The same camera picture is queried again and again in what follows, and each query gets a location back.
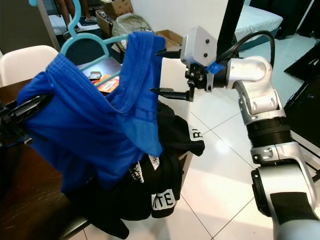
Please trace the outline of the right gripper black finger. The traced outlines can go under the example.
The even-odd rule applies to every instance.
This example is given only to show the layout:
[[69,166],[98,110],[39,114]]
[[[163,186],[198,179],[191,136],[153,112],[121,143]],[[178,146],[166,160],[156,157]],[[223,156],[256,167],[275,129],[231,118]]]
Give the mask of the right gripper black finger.
[[157,57],[162,58],[184,58],[185,53],[183,53],[182,46],[170,46],[169,48],[165,48],[159,50],[155,53]]
[[194,101],[194,87],[190,87],[187,91],[184,92],[178,92],[169,87],[153,87],[150,89],[150,91],[166,99],[184,100],[187,102]]

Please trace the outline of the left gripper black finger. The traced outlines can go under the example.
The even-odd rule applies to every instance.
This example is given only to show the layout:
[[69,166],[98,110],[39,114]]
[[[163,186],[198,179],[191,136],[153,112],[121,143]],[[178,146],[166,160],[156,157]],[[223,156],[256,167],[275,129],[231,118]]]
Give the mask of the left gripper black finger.
[[37,113],[44,108],[52,101],[53,93],[47,94],[38,94],[23,103],[20,103],[14,109],[14,114],[33,114]]
[[16,124],[24,125],[25,122],[46,109],[46,106],[18,106],[16,108]]

